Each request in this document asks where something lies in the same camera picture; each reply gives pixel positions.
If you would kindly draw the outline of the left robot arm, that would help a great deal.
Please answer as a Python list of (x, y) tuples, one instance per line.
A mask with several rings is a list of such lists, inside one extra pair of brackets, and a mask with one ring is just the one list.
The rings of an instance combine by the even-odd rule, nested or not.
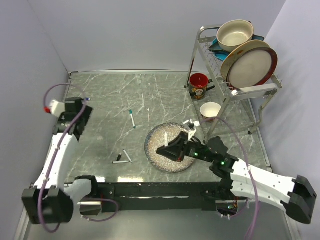
[(93, 201), (100, 193), (93, 175), (78, 176), (65, 187), (69, 164), (93, 108), (83, 98), (71, 97), (64, 102), (52, 100), (44, 110), (57, 117), (57, 122), (42, 172), (31, 187), (24, 189), (21, 199), (32, 224), (68, 223), (75, 204), (84, 198)]

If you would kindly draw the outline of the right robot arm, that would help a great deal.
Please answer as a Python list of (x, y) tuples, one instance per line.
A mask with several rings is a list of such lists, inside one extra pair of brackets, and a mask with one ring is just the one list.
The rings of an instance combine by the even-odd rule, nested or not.
[(288, 177), (263, 170), (228, 153), (219, 136), (207, 143), (188, 139), (186, 132), (156, 150), (174, 162), (191, 157), (210, 163), (209, 169), (219, 178), (219, 195), (254, 199), (284, 211), (291, 219), (309, 225), (312, 221), (317, 193), (310, 181), (301, 175)]

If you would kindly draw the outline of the white pen light blue tip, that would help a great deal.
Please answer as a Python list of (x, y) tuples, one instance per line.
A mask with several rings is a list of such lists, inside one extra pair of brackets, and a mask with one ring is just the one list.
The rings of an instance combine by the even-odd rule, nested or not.
[(164, 133), (164, 146), (168, 147), (169, 146), (169, 141), (168, 141), (168, 133)]

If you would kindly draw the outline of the white pen teal tip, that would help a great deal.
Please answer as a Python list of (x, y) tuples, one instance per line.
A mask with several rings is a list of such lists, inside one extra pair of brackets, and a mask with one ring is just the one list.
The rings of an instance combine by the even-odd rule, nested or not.
[(131, 109), (129, 110), (129, 116), (131, 118), (133, 129), (136, 129), (136, 123), (135, 123), (135, 119), (134, 119), (134, 116), (133, 116), (133, 111)]

